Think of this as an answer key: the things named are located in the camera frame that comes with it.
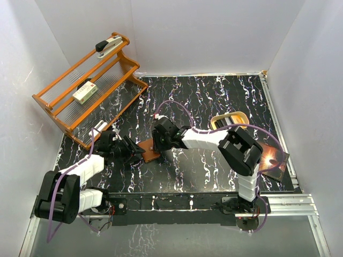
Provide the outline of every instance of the black marble tabletop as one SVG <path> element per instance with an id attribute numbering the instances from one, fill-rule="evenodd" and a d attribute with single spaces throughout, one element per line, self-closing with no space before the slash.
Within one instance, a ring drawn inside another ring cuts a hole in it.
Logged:
<path id="1" fill-rule="evenodd" d="M 175 100 L 190 110 L 196 127 L 209 129 L 213 116 L 225 112 L 243 111 L 250 123 L 277 136 L 266 96 L 258 75 L 204 77 L 144 77 L 148 90 L 137 99 L 113 124 L 120 135 L 129 135 L 135 142 L 151 137 L 153 114 L 164 100 Z M 125 90 L 119 93 L 128 94 Z M 106 112 L 119 105 L 111 105 Z M 189 125 L 189 118 L 175 104 L 166 105 L 161 114 L 177 126 Z M 258 141 L 275 146 L 263 132 L 248 129 Z M 64 169 L 79 161 L 87 151 L 64 137 L 56 169 Z M 111 193 L 196 193 L 237 192 L 237 174 L 230 169 L 218 152 L 204 149 L 172 149 L 161 157 L 144 163 L 143 159 L 130 163 L 110 163 L 104 171 L 84 185 L 107 188 Z M 286 170 L 283 181 L 263 176 L 262 192 L 293 191 L 292 180 Z"/>

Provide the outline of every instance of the white wall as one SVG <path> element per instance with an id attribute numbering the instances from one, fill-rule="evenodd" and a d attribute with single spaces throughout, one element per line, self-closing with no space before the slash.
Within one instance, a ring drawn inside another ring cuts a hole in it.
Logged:
<path id="1" fill-rule="evenodd" d="M 128 0 L 35 0 L 70 65 L 118 32 L 130 39 L 125 53 L 137 59 Z"/>
<path id="2" fill-rule="evenodd" d="M 36 0 L 70 64 L 118 31 L 140 73 L 268 69 L 304 0 Z"/>
<path id="3" fill-rule="evenodd" d="M 343 245 L 343 2 L 307 0 L 268 83 L 301 186 L 314 196 L 333 256 Z"/>
<path id="4" fill-rule="evenodd" d="M 32 99 L 68 62 L 33 0 L 0 0 L 0 255 L 18 256 L 62 133 Z"/>
<path id="5" fill-rule="evenodd" d="M 268 69 L 303 0 L 131 0 L 140 72 Z"/>

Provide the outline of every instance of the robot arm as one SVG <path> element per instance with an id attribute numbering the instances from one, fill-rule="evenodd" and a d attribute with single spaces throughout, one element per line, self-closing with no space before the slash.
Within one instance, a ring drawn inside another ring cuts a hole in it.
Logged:
<path id="1" fill-rule="evenodd" d="M 154 124 L 152 136 L 156 152 L 173 147 L 203 148 L 220 152 L 238 174 L 238 201 L 242 206 L 253 206 L 257 194 L 258 166 L 263 150 L 242 128 L 200 134 L 194 128 L 178 128 L 168 118 L 160 117 Z M 56 195 L 53 220 L 70 224 L 77 214 L 84 210 L 95 207 L 106 209 L 107 190 L 93 187 L 81 191 L 80 187 L 105 168 L 110 156 L 116 161 L 121 159 L 127 162 L 143 152 L 145 151 L 128 136 L 121 139 L 113 131 L 103 131 L 96 154 L 90 158 L 86 156 L 63 177 Z M 56 181 L 65 170 L 46 173 L 34 207 L 37 217 L 49 218 Z"/>
<path id="2" fill-rule="evenodd" d="M 220 152 L 238 174 L 238 195 L 247 202 L 256 199 L 258 168 L 263 149 L 242 128 L 200 134 L 189 126 L 178 128 L 167 117 L 160 117 L 154 124 L 152 135 L 156 152 L 172 147 Z"/>
<path id="3" fill-rule="evenodd" d="M 107 190 L 91 187 L 81 191 L 80 187 L 95 174 L 104 170 L 110 154 L 116 161 L 126 162 L 138 153 L 145 152 L 128 136 L 121 139 L 113 131 L 103 131 L 100 135 L 96 154 L 80 160 L 74 169 L 63 177 L 56 195 L 53 220 L 72 223 L 77 214 L 91 208 L 106 209 Z M 37 197 L 34 214 L 39 218 L 49 218 L 50 205 L 56 182 L 67 169 L 49 171 L 45 174 Z"/>

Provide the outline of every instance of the black cable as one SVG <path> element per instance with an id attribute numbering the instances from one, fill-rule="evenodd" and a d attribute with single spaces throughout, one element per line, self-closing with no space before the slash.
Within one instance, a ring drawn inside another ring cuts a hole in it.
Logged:
<path id="1" fill-rule="evenodd" d="M 101 227 L 101 229 L 99 229 L 99 232 L 101 232 L 101 230 L 102 230 L 108 223 L 111 223 L 111 221 L 106 222 L 106 223 Z"/>

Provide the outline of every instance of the metal frame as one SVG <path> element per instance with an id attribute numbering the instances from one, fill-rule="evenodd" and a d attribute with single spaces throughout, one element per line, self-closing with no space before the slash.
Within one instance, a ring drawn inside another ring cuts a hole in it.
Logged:
<path id="1" fill-rule="evenodd" d="M 38 225 L 39 225 L 40 218 L 36 216 L 32 216 L 30 218 L 30 223 L 28 224 L 28 228 L 26 231 L 26 235 L 24 238 L 23 245 L 21 246 L 21 250 L 19 253 L 19 257 L 29 257 L 31 254 L 31 250 L 33 247 L 34 239 L 37 234 Z"/>
<path id="2" fill-rule="evenodd" d="M 260 77 L 260 80 L 263 86 L 263 91 L 267 99 L 267 103 L 268 103 L 268 106 L 272 115 L 272 119 L 274 122 L 277 135 L 280 139 L 280 143 L 282 147 L 284 148 L 284 150 L 286 152 L 288 151 L 285 140 L 284 140 L 284 136 L 282 135 L 280 124 L 277 119 L 275 109 L 274 109 L 274 106 L 273 106 L 273 103 L 269 94 L 269 87 L 267 85 L 265 77 L 263 76 L 261 72 L 187 74 L 187 75 L 179 75 L 179 76 L 186 77 L 186 76 L 200 76 L 200 75 L 201 76 L 205 76 L 205 75 L 258 75 Z M 170 77 L 170 75 L 145 76 L 145 77 Z M 291 176 L 294 187 L 298 187 L 299 183 L 297 181 L 296 173 L 295 173 L 291 158 L 288 159 L 287 166 L 288 166 L 288 170 L 290 172 L 290 176 Z M 322 257 L 331 256 L 324 234 L 323 234 L 322 227 L 319 222 L 318 211 L 317 211 L 316 205 L 314 203 L 314 200 L 311 194 L 265 194 L 263 196 L 267 196 L 270 202 L 271 213 L 268 216 L 308 216 L 309 223 L 312 228 L 312 233 L 314 235 L 320 256 Z M 245 217 L 245 216 L 246 216 L 245 214 L 236 214 L 236 217 Z M 86 215 L 85 217 L 108 218 L 108 215 Z M 37 232 L 39 220 L 40 219 L 35 216 L 31 218 L 29 226 L 28 226 L 28 230 L 26 232 L 23 246 L 19 254 L 20 257 L 22 256 L 26 257 L 30 255 L 34 238 Z"/>

